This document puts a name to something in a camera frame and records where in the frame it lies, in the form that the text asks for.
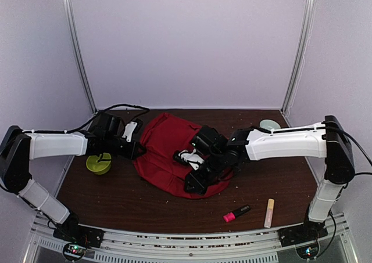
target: green bowl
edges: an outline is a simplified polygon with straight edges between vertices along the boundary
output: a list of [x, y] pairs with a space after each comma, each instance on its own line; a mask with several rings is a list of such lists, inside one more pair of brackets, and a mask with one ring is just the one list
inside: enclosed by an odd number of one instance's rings
[[89, 156], [87, 158], [87, 168], [96, 175], [103, 175], [111, 168], [111, 155], [109, 153], [103, 153], [101, 159], [109, 161], [98, 162], [98, 156]]

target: red fabric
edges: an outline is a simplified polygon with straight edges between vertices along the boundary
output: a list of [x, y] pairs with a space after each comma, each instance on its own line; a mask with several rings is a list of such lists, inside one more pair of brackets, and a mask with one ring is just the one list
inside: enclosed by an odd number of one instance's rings
[[173, 154], [177, 150], [192, 150], [189, 142], [200, 128], [168, 113], [152, 120], [141, 137], [147, 152], [133, 162], [139, 175], [166, 192], [189, 199], [207, 198], [224, 190], [229, 181], [208, 187], [203, 196], [184, 192], [183, 179], [192, 168], [174, 161]]

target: white wall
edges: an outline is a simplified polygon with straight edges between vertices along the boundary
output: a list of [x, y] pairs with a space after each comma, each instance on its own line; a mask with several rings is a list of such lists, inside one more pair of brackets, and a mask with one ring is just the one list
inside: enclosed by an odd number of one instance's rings
[[99, 108], [280, 108], [306, 0], [72, 0]]
[[[0, 0], [0, 140], [7, 128], [65, 129], [90, 116], [62, 0]], [[31, 163], [55, 192], [66, 158]], [[34, 213], [0, 191], [1, 262], [19, 262]]]
[[[310, 44], [290, 110], [293, 126], [338, 117], [372, 155], [372, 0], [317, 0]], [[354, 147], [356, 170], [371, 172]], [[320, 176], [323, 162], [311, 160]], [[357, 176], [336, 205], [344, 211], [362, 262], [371, 262], [372, 177]]]

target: pink cap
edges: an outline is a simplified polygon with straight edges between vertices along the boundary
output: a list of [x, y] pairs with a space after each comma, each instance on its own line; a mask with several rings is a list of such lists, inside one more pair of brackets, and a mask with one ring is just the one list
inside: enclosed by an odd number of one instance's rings
[[223, 219], [226, 222], [230, 222], [230, 221], [233, 221], [235, 219], [235, 215], [233, 213], [229, 212], [227, 215], [223, 216]]

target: wooden tabletop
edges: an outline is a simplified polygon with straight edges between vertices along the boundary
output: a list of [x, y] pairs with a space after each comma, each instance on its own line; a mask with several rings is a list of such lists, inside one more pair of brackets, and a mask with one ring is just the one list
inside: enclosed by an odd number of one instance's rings
[[[287, 126], [276, 110], [152, 110], [141, 118], [146, 124], [165, 111], [214, 127], [225, 136], [238, 128], [259, 125], [263, 119]], [[137, 112], [112, 113], [128, 121]], [[201, 200], [175, 197], [154, 187], [138, 176], [131, 161], [121, 157], [115, 158], [110, 171], [101, 176], [86, 169], [86, 159], [74, 159], [58, 199], [78, 214], [82, 224], [110, 229], [159, 233], [261, 229], [269, 198], [275, 200], [272, 226], [295, 224], [303, 221], [317, 188], [302, 157], [246, 163], [227, 189]], [[224, 222], [223, 215], [246, 204], [251, 206], [250, 212]]]

